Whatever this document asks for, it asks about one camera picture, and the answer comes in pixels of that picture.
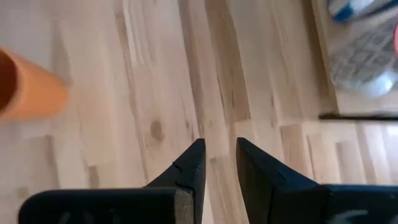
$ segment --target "blue object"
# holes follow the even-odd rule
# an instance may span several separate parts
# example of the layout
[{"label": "blue object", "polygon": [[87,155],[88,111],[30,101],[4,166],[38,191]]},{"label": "blue object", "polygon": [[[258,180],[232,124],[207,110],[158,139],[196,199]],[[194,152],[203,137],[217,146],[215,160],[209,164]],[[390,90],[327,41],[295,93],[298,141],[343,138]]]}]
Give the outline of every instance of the blue object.
[{"label": "blue object", "polygon": [[398,5],[398,0],[329,0],[328,11],[336,22],[371,16]]}]

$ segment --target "black plastic object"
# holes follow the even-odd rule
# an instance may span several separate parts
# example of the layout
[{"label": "black plastic object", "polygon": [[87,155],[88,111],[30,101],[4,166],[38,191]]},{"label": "black plastic object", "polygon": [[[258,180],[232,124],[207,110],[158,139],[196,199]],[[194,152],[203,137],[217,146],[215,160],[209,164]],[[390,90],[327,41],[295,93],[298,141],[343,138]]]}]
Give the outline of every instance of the black plastic object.
[{"label": "black plastic object", "polygon": [[199,224],[203,211],[205,180],[205,140],[198,139],[146,187],[53,190],[39,193],[22,205],[19,223]]},{"label": "black plastic object", "polygon": [[319,185],[243,138],[236,162],[250,224],[398,223],[398,187]]}]

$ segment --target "orange plastic object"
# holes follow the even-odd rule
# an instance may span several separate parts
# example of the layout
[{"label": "orange plastic object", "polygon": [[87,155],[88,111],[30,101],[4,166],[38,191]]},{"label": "orange plastic object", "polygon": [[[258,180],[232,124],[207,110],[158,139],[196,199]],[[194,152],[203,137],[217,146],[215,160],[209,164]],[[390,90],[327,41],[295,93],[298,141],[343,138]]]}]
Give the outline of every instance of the orange plastic object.
[{"label": "orange plastic object", "polygon": [[61,112],[67,98],[61,79],[0,49],[0,120],[46,118]]}]

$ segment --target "wood knot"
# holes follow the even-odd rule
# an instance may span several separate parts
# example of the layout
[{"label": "wood knot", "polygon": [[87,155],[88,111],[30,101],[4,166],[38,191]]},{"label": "wood knot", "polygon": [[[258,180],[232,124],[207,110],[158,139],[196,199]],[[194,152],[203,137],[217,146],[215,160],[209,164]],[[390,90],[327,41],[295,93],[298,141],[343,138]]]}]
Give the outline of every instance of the wood knot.
[{"label": "wood knot", "polygon": [[152,135],[152,137],[158,142],[161,142],[163,140],[164,135],[162,132],[162,125],[160,121],[156,120],[150,124],[150,135]]}]

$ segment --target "wooden floor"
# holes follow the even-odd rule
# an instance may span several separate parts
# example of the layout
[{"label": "wooden floor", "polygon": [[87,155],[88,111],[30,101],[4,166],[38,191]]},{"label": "wooden floor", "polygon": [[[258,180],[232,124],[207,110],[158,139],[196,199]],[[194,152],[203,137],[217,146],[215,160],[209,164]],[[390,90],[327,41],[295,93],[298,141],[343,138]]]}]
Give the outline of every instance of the wooden floor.
[{"label": "wooden floor", "polygon": [[48,189],[140,187],[196,138],[203,223],[248,223],[236,137],[321,183],[398,184],[398,126],[333,110],[309,1],[5,0],[0,45],[70,85],[54,119],[0,124],[0,222]]}]

